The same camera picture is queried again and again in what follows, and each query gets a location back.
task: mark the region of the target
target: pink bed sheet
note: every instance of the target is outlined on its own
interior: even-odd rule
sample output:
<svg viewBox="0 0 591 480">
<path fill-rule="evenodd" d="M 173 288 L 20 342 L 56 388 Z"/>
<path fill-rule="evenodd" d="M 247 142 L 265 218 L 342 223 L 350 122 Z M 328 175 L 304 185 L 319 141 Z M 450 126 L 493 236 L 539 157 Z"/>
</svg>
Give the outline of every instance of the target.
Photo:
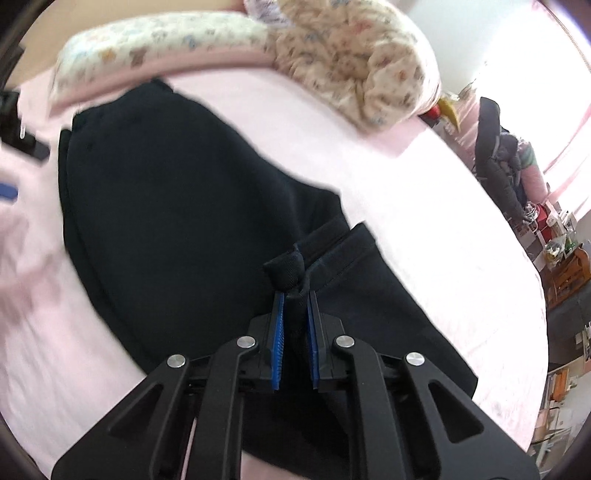
<svg viewBox="0 0 591 480">
<path fill-rule="evenodd" d="M 20 190 L 15 204 L 0 204 L 0 411 L 48 476 L 143 378 L 93 311 L 64 251 L 57 143 L 83 106 L 47 118 L 49 80 L 46 72 L 22 85 L 20 101 L 24 122 L 51 144 L 49 162 L 39 167 L 0 146 L 0 181 Z M 367 222 L 386 262 L 478 374 L 474 401 L 527 448 L 547 368 L 540 279 L 443 141 L 418 119 L 363 136 L 271 70 L 168 81 L 283 170 L 339 191 L 350 223 Z M 242 478 L 295 477 L 245 456 Z"/>
</svg>

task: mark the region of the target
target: white patterned pillow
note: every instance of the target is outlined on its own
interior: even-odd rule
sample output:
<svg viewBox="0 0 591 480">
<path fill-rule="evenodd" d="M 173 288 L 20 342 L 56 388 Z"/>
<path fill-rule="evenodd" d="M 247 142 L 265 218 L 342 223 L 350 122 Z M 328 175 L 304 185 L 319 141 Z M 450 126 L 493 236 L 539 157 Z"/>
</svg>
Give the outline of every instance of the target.
<svg viewBox="0 0 591 480">
<path fill-rule="evenodd" d="M 239 12 L 172 12 L 130 18 L 73 36 L 59 53 L 52 108 L 172 71 L 272 66 L 268 27 Z"/>
</svg>

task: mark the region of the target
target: metal rivet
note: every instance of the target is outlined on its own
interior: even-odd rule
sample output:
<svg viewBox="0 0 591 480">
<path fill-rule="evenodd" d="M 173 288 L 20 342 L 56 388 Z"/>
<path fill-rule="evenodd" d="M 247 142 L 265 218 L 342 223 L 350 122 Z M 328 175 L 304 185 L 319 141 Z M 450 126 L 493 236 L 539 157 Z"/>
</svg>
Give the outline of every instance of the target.
<svg viewBox="0 0 591 480">
<path fill-rule="evenodd" d="M 244 337 L 240 337 L 236 343 L 240 348 L 250 348 L 255 346 L 256 340 L 253 337 L 245 335 Z"/>
<path fill-rule="evenodd" d="M 351 348 L 355 344 L 355 339 L 349 335 L 341 335 L 336 338 L 336 344 L 342 348 Z"/>
<path fill-rule="evenodd" d="M 179 368 L 184 365 L 185 357 L 183 357 L 182 355 L 179 355 L 179 354 L 171 355 L 168 357 L 168 360 L 166 360 L 166 363 L 169 367 Z"/>
<path fill-rule="evenodd" d="M 420 367 L 423 363 L 425 363 L 425 357 L 423 357 L 418 352 L 410 352 L 407 355 L 407 362 L 415 367 Z"/>
</svg>

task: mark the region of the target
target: white bed sheet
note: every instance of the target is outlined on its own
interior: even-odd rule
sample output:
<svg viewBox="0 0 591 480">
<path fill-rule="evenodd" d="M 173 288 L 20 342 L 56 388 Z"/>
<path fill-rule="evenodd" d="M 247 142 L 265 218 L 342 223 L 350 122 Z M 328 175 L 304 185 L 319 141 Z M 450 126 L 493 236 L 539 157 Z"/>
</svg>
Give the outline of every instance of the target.
<svg viewBox="0 0 591 480">
<path fill-rule="evenodd" d="M 46 72 L 24 84 L 20 101 L 24 122 L 51 143 L 49 163 L 39 168 L 0 147 L 0 181 L 20 189 L 16 204 L 0 205 L 0 411 L 47 476 L 143 378 L 94 314 L 64 252 L 57 141 L 76 109 L 47 119 L 49 80 Z M 418 119 L 363 136 L 271 70 L 168 81 L 283 170 L 340 193 L 350 224 L 368 224 L 386 262 L 478 375 L 474 401 L 526 449 L 547 369 L 540 279 L 443 141 Z M 295 478 L 248 456 L 242 477 Z"/>
</svg>

